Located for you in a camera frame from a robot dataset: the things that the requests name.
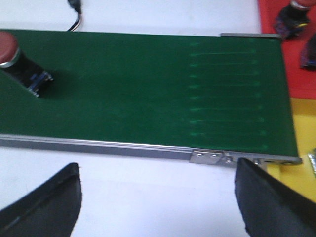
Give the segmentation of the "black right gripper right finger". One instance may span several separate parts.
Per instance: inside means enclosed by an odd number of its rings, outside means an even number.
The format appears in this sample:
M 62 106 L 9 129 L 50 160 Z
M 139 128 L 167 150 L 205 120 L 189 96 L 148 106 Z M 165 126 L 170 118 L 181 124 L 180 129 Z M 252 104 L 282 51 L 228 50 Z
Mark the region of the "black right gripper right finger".
M 235 196 L 251 237 L 314 237 L 316 204 L 253 162 L 237 162 Z

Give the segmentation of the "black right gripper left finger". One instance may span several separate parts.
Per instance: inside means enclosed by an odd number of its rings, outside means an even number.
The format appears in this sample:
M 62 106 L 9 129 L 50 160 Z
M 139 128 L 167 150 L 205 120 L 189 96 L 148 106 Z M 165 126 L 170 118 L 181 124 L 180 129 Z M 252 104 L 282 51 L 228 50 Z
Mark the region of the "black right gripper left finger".
M 82 204 L 79 165 L 70 163 L 0 211 L 2 237 L 69 237 Z

